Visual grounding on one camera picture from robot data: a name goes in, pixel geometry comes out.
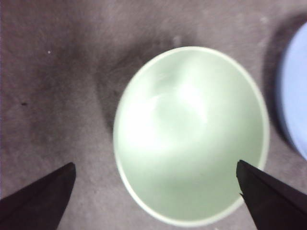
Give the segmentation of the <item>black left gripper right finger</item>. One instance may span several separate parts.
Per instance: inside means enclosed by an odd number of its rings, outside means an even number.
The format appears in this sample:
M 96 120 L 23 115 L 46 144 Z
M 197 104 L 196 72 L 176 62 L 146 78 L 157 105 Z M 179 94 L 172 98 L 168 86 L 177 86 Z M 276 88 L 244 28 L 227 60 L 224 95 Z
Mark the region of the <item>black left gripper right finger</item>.
M 240 160 L 236 177 L 259 230 L 305 230 L 307 195 Z

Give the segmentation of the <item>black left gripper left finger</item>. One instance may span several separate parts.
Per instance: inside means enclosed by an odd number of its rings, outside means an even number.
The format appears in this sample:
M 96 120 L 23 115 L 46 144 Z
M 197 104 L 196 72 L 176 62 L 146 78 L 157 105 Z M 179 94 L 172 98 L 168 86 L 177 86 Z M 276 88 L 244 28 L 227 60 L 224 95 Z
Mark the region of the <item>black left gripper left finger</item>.
M 55 230 L 69 203 L 76 179 L 70 162 L 0 200 L 2 230 Z

